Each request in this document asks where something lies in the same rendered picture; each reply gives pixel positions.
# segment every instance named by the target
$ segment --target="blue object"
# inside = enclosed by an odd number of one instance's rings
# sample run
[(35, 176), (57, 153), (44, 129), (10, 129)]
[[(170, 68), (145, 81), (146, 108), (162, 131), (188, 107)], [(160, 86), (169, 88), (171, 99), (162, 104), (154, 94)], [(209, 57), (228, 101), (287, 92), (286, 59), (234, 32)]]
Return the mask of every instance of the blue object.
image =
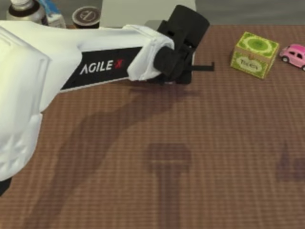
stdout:
[(44, 7), (47, 15), (61, 14), (60, 10), (51, 0), (38, 0), (38, 2)]

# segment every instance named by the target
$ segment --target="brown tabletop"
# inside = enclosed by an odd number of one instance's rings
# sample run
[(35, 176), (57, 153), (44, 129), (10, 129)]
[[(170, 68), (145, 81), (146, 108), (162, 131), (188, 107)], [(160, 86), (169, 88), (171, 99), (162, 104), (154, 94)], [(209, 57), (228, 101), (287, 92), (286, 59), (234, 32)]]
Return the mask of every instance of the brown tabletop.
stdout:
[(281, 46), (305, 26), (211, 26), (188, 86), (119, 82), (60, 94), (0, 199), (1, 229), (303, 229), (305, 72), (229, 67), (244, 31)]

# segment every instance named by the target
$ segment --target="small cardboard box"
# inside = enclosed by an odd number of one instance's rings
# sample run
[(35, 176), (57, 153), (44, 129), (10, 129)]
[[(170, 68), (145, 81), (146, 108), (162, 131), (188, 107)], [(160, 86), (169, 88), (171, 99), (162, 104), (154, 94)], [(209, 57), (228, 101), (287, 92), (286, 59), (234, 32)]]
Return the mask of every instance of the small cardboard box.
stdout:
[(278, 49), (279, 43), (245, 32), (234, 48), (231, 67), (264, 79)]

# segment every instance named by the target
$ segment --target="box lid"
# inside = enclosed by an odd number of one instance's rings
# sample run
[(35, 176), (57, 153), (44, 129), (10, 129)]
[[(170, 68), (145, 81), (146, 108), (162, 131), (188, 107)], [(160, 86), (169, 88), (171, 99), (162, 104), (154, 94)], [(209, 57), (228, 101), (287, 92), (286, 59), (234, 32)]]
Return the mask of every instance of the box lid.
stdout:
[(236, 46), (270, 59), (277, 52), (279, 43), (244, 32)]

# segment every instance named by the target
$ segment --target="gray background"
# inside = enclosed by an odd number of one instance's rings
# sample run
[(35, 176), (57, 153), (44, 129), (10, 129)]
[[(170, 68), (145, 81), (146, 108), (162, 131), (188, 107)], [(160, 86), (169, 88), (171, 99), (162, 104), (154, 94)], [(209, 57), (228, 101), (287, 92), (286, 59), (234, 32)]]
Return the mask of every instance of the gray background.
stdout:
[[(71, 23), (70, 17), (79, 7), (102, 6), (101, 0), (53, 1), (67, 23)], [(9, 4), (10, 0), (0, 0), (1, 20), (5, 19)], [(305, 24), (305, 0), (197, 0), (196, 5), (211, 24)]]

